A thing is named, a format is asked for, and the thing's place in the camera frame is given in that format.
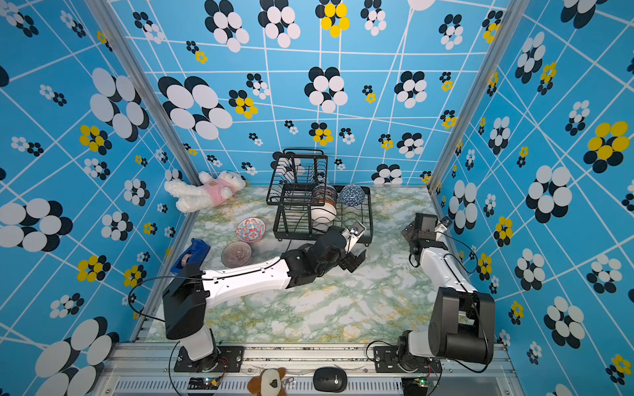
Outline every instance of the green marble surface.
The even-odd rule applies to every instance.
[[[264,202],[266,188],[245,188],[220,207],[201,211],[191,238],[211,250],[203,269],[224,268],[223,248],[236,241],[235,229],[247,217],[273,226],[276,207]],[[436,294],[430,279],[408,263],[401,230],[415,212],[434,213],[425,188],[372,188],[374,237],[365,262],[354,272],[332,269],[313,283],[269,290],[208,309],[205,321],[224,342],[395,342],[404,330],[426,329]],[[305,241],[293,241],[291,248]],[[284,252],[271,230],[252,244],[250,264]],[[357,245],[353,253],[365,249]],[[164,325],[154,321],[147,341],[166,342]]]

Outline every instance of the blue patterned bowl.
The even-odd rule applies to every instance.
[[[346,187],[341,189],[339,193],[339,199],[341,203],[349,207],[355,207],[363,203],[365,199],[365,193],[361,186],[357,186],[356,184],[348,184]]]
[[[264,222],[256,217],[249,217],[243,220],[236,228],[236,236],[240,241],[246,243],[258,242],[266,232]]]

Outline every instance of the dish rack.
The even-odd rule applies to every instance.
[[[330,226],[347,227],[355,222],[363,224],[367,230],[359,243],[368,246],[372,242],[372,201],[370,188],[361,187],[365,197],[360,205],[345,206],[337,199],[337,215],[333,221],[314,223],[311,216],[313,207],[324,206],[324,199],[312,203],[315,198],[325,198],[325,190],[313,196],[315,187],[327,181],[328,156],[321,150],[291,148],[274,156],[276,167],[271,176],[271,184],[266,194],[268,205],[277,205],[273,224],[273,234],[281,240],[316,240]],[[340,193],[344,186],[333,185]]]

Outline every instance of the mounting plate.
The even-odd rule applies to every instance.
[[[398,366],[398,358],[396,355],[396,347],[374,347],[374,368],[377,373],[405,373]],[[440,360],[436,358],[411,356],[408,358],[411,362],[419,364],[415,373],[433,373],[440,374],[443,370]]]

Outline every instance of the computer mouse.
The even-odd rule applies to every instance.
[[[315,371],[313,385],[320,392],[343,392],[348,385],[348,376],[338,367],[322,367]]]

